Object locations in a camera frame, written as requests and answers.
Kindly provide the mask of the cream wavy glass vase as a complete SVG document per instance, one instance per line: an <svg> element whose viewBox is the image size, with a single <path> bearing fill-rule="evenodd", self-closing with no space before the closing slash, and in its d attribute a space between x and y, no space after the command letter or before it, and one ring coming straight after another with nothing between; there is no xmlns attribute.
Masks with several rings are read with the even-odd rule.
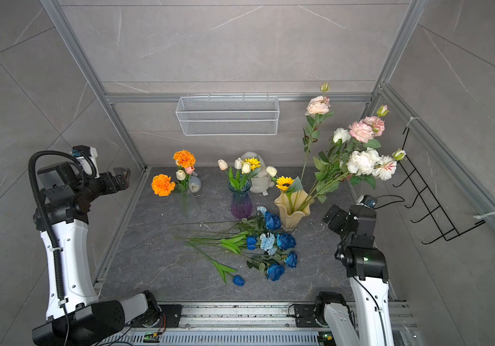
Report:
<svg viewBox="0 0 495 346"><path fill-rule="evenodd" d="M304 217L310 215L310 203L305 203L308 196L308 193L304 190L292 194L280 192L274 204L279 209L279 217L283 229L293 231Z"/></svg>

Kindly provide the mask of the blue rose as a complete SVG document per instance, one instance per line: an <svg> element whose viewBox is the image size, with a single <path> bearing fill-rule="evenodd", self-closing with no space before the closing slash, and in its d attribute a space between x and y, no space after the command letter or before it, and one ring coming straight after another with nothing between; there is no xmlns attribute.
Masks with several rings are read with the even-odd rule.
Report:
<svg viewBox="0 0 495 346"><path fill-rule="evenodd" d="M274 260L270 262L247 261L249 269L256 269L259 273L266 276L269 281L278 281L285 272L285 266Z"/></svg>
<svg viewBox="0 0 495 346"><path fill-rule="evenodd" d="M290 234L279 234L276 236L276 246L281 250L293 249L296 246L296 239Z"/></svg>

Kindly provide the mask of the blue rose low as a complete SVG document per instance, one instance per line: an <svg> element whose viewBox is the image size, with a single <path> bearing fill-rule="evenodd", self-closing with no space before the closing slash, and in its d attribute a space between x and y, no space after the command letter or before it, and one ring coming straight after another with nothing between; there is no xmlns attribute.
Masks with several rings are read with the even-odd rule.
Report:
<svg viewBox="0 0 495 346"><path fill-rule="evenodd" d="M289 252L284 260L288 268L296 268L298 263L298 257L296 252Z"/></svg>

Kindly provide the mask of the blue rose vase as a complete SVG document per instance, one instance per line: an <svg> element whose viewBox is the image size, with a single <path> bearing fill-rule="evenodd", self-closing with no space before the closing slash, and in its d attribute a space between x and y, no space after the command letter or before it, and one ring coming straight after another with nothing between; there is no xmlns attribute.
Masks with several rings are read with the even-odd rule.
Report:
<svg viewBox="0 0 495 346"><path fill-rule="evenodd" d="M274 232L281 228L281 220L278 216L266 212L253 216L251 219L242 219L235 227L249 234Z"/></svg>

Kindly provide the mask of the blue tulip vase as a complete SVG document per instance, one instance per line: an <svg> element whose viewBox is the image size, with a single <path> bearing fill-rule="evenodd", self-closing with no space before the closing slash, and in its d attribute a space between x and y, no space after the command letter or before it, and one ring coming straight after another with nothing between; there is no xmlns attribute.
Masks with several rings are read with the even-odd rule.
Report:
<svg viewBox="0 0 495 346"><path fill-rule="evenodd" d="M196 245L192 244L191 242L187 242L187 245L195 249L198 253L200 253L205 259L211 262L211 264L214 266L214 268L217 270L218 274L220 275L220 278L224 283L227 283L227 280L229 278L232 279L232 282L234 285L242 287L245 285L244 279L237 274L236 269L233 269L231 267L228 267L226 265L221 264L220 262L217 262L215 259L207 255L206 252L201 250L199 247Z"/></svg>
<svg viewBox="0 0 495 346"><path fill-rule="evenodd" d="M258 239L241 233L230 238L190 238L189 242L195 245L213 245L229 250L234 253L241 253L244 249L254 250L258 244Z"/></svg>

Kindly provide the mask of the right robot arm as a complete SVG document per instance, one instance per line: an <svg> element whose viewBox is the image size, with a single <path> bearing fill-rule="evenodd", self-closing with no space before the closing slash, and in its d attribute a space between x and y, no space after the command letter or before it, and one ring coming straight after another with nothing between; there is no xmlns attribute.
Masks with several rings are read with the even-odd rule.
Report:
<svg viewBox="0 0 495 346"><path fill-rule="evenodd" d="M315 299L316 322L330 329L336 345L393 345L386 258L375 247L378 197L361 196L345 211L336 205L322 218L341 241L335 259L343 264L355 298L357 322L341 294L321 292Z"/></svg>

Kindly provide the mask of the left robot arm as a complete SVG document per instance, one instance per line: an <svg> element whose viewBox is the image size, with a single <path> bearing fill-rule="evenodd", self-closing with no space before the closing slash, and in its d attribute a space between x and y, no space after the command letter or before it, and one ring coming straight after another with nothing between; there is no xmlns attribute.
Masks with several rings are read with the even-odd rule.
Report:
<svg viewBox="0 0 495 346"><path fill-rule="evenodd" d="M47 255L50 297L46 322L33 329L36 345L101 345L125 327L165 328L154 295L100 301L90 277L87 238L91 204L129 187L130 171L101 172L98 153L75 146L70 153L39 151L28 164L36 203L33 216Z"/></svg>

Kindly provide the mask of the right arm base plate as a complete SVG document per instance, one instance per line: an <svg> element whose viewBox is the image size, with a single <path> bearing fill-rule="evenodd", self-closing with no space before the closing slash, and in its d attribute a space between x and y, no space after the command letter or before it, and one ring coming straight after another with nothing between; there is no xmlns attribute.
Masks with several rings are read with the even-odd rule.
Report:
<svg viewBox="0 0 495 346"><path fill-rule="evenodd" d="M314 304L293 304L293 311L290 314L294 317L296 327L298 328L316 328L321 327L315 314Z"/></svg>

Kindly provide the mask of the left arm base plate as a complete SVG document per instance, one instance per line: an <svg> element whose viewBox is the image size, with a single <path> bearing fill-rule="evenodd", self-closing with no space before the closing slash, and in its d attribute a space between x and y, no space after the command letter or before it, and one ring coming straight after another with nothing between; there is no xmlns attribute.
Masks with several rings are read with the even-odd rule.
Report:
<svg viewBox="0 0 495 346"><path fill-rule="evenodd" d="M159 305L161 309L157 328L178 328L181 322L183 306L181 304Z"/></svg>

